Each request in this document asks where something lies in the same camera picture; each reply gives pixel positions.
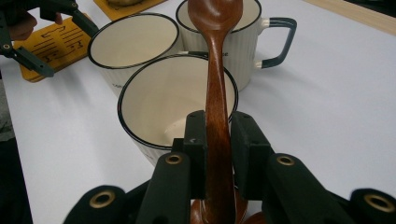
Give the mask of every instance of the mug rim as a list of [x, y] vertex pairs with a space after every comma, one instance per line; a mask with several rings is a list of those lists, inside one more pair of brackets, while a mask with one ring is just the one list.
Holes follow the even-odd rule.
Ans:
[[[139, 68], [136, 72], [134, 72], [134, 74], [128, 79], [128, 81], [125, 83], [125, 85], [122, 88], [118, 103], [117, 103], [117, 114], [120, 120], [120, 124], [122, 126], [122, 128], [124, 129], [125, 132], [127, 132], [135, 141], [139, 142], [140, 144], [146, 146], [146, 147], [152, 147], [155, 149], [160, 149], [160, 150], [171, 150], [172, 146], [170, 147], [166, 147], [166, 146], [161, 146], [158, 144], [153, 144], [150, 143], [142, 138], [140, 138], [139, 136], [137, 136], [126, 124], [123, 115], [122, 115], [122, 102], [123, 102], [123, 98], [124, 98], [124, 94], [126, 92], [126, 89], [128, 88], [129, 84], [132, 82], [132, 80], [137, 77], [137, 75], [139, 75], [140, 72], [142, 72], [146, 67], [149, 67], [150, 65], [160, 62], [162, 60], [166, 60], [166, 59], [170, 59], [170, 58], [178, 58], [178, 57], [192, 57], [192, 58], [198, 58], [198, 59], [203, 59], [208, 61], [208, 58], [205, 56], [200, 56], [200, 55], [192, 55], [192, 54], [173, 54], [173, 55], [168, 55], [165, 57], [161, 57], [158, 59], [153, 60], [150, 63], [145, 64], [144, 66], [142, 66], [141, 68]], [[239, 101], [239, 92], [238, 92], [238, 87], [236, 85], [235, 80], [233, 79], [233, 76], [231, 75], [231, 73], [227, 70], [227, 68], [224, 67], [224, 73], [227, 75], [227, 77], [230, 79], [231, 83], [233, 84], [233, 94], [234, 94], [234, 99], [233, 99], [233, 109], [231, 112], [236, 111], [236, 108], [238, 107], [238, 101]]]
[[[92, 53], [91, 53], [92, 44], [93, 44], [94, 40], [96, 39], [96, 37], [99, 36], [99, 34], [101, 34], [105, 29], [107, 29], [109, 26], [113, 25], [114, 23], [119, 22], [119, 21], [123, 21], [123, 20], [127, 20], [127, 19], [130, 19], [132, 17], [138, 17], [138, 16], [157, 16], [157, 17], [162, 17], [162, 18], [165, 18], [165, 19], [169, 20], [170, 22], [172, 22], [175, 25], [175, 28], [176, 28], [176, 31], [177, 31], [175, 40], [172, 42], [172, 44], [166, 50], [164, 50], [163, 52], [159, 53], [157, 56], [155, 56], [155, 57], [153, 57], [153, 58], [151, 58], [151, 59], [149, 59], [147, 61], [141, 62], [141, 63], [135, 63], [135, 64], [124, 65], [124, 66], [109, 66], [109, 65], [104, 65], [102, 63], [97, 62], [92, 57]], [[104, 27], [102, 27], [98, 32], [96, 32], [96, 34], [91, 38], [90, 43], [88, 44], [88, 50], [87, 50], [88, 58], [90, 59], [90, 61], [93, 64], [97, 65], [98, 67], [105, 68], [105, 69], [126, 69], [126, 68], [138, 67], [138, 66], [140, 66], [142, 64], [152, 62], [152, 61], [162, 57], [166, 52], [169, 51], [169, 49], [171, 49], [177, 43], [177, 40], [179, 39], [179, 37], [180, 37], [180, 29], [179, 29], [179, 27], [177, 25], [177, 22], [175, 22], [169, 16], [163, 15], [161, 13], [155, 13], [155, 12], [136, 13], [136, 14], [132, 14], [132, 15], [129, 15], [129, 16], [121, 17], [119, 19], [111, 21], [110, 23], [108, 23]]]
[[[178, 5], [177, 10], [176, 10], [176, 20], [177, 20], [177, 23], [178, 23], [180, 26], [182, 26], [183, 28], [185, 28], [186, 30], [189, 30], [189, 31], [191, 31], [191, 32], [194, 32], [194, 33], [196, 33], [196, 34], [199, 34], [200, 32], [199, 32], [198, 30], [191, 29], [190, 27], [186, 26], [183, 22], [181, 22], [180, 19], [179, 19], [178, 12], [180, 11], [180, 8], [181, 8], [184, 4], [186, 4], [186, 2], [188, 2], [188, 1], [189, 1], [189, 0], [183, 0], [183, 2], [181, 2], [181, 3]], [[260, 4], [260, 2], [259, 2], [258, 0], [254, 0], [254, 2], [256, 2], [257, 6], [259, 7], [259, 13], [258, 13], [256, 19], [254, 19], [251, 23], [249, 23], [249, 24], [247, 24], [247, 25], [245, 25], [245, 26], [243, 26], [243, 27], [241, 27], [241, 28], [239, 28], [239, 29], [232, 30], [232, 31], [231, 31], [231, 34], [232, 34], [232, 33], [236, 33], [236, 32], [240, 32], [240, 31], [242, 31], [242, 30], [247, 29], [248, 27], [250, 27], [254, 22], [256, 22], [256, 21], [262, 16], [262, 4]]]

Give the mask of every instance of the spoon handle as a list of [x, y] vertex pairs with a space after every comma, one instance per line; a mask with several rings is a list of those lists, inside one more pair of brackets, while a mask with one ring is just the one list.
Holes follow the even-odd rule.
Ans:
[[233, 165], [228, 126], [222, 45], [227, 33], [206, 37], [209, 66], [206, 96], [206, 197], [201, 203], [204, 223], [235, 223]]

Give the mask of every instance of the white table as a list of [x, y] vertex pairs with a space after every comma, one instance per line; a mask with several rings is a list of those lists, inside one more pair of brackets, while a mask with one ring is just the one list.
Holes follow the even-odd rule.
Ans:
[[[180, 2], [148, 11], [175, 18]], [[109, 22], [93, 1], [78, 3], [99, 27]], [[238, 110], [326, 189], [347, 199], [358, 188], [396, 197], [396, 37], [301, 0], [261, 3], [264, 17], [297, 20], [297, 33], [285, 62], [255, 72]], [[285, 35], [264, 31], [257, 56], [276, 56]], [[62, 223], [89, 189], [129, 191], [151, 177], [120, 126], [118, 99], [88, 58], [35, 84], [13, 60], [1, 57], [0, 67], [35, 223]], [[252, 203], [249, 213], [259, 209]]]

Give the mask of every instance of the white mug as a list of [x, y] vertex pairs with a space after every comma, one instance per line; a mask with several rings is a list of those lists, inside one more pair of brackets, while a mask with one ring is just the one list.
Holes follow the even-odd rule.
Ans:
[[112, 21], [92, 38], [90, 60], [111, 90], [120, 96], [125, 82], [142, 65], [183, 50], [177, 23], [157, 13], [139, 13]]
[[[155, 165], [183, 138], [186, 117], [205, 110], [208, 60], [178, 54], [144, 65], [126, 82], [118, 102], [121, 126]], [[238, 89], [224, 69], [229, 117], [238, 104]]]
[[[188, 10], [188, 1], [182, 2], [176, 13], [181, 37], [186, 51], [207, 52], [207, 44], [192, 24]], [[227, 35], [223, 46], [223, 64], [233, 75], [238, 89], [241, 91], [250, 81], [255, 68], [266, 68], [281, 64], [288, 52], [297, 28], [297, 22], [290, 18], [262, 18], [262, 6], [257, 0], [244, 0], [244, 11], [241, 20]], [[255, 52], [259, 35], [265, 28], [290, 28], [288, 38], [279, 56], [255, 60]]]

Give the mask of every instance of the mug handle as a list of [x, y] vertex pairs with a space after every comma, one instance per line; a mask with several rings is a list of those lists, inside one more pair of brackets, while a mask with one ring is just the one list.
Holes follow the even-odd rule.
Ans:
[[262, 60], [262, 68], [274, 67], [283, 63], [283, 61], [286, 58], [286, 55], [288, 55], [291, 42], [293, 41], [294, 38], [294, 34], [296, 33], [297, 21], [291, 18], [272, 17], [270, 18], [268, 28], [271, 27], [286, 27], [286, 28], [290, 28], [290, 30], [289, 30], [288, 38], [286, 39], [285, 46], [282, 49], [282, 52], [280, 52], [280, 54], [275, 58]]

